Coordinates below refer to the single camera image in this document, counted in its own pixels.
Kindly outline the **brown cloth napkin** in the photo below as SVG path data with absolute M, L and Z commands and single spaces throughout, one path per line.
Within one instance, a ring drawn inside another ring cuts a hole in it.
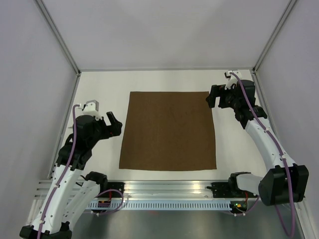
M 214 170 L 216 139 L 208 92 L 131 92 L 119 168 Z

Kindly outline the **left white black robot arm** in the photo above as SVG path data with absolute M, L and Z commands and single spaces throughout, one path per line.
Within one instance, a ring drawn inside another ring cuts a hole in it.
M 93 147 L 101 140 L 119 136 L 122 123 L 107 112 L 110 125 L 85 113 L 73 117 L 73 132 L 58 153 L 52 184 L 35 219 L 23 226 L 22 239 L 70 239 L 73 229 L 89 203 L 99 197 L 118 195 L 122 190 L 111 188 L 105 174 L 91 171 L 84 177 L 80 190 L 70 198 L 74 186 L 82 176 Z

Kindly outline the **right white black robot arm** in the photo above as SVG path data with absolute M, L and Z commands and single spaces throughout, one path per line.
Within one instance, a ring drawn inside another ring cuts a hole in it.
M 279 144 L 266 112 L 256 104 L 254 82 L 242 80 L 230 89 L 225 85 L 213 85 L 206 98 L 210 108 L 216 106 L 216 99 L 219 99 L 219 108 L 234 111 L 236 120 L 253 139 L 267 169 L 263 177 L 250 172 L 232 173 L 227 185 L 229 194 L 238 197 L 247 191 L 258 195 L 266 206 L 301 202 L 309 171 L 306 166 L 297 165 Z

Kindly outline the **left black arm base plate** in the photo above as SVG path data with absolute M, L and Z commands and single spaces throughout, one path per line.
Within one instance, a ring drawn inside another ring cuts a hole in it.
M 98 198 L 108 198 L 111 200 L 113 198 L 121 198 L 120 192 L 124 192 L 124 182 L 108 182 L 106 186 L 103 186 L 100 192 L 104 192 L 103 194 L 99 195 Z

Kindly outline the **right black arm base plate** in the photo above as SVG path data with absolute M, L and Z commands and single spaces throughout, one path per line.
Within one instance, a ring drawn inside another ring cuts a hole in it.
M 206 186 L 206 189 L 210 190 L 213 194 L 213 198 L 257 198 L 257 195 L 243 191 L 240 189 L 235 189 L 229 185 L 228 182 L 213 182 L 209 186 Z

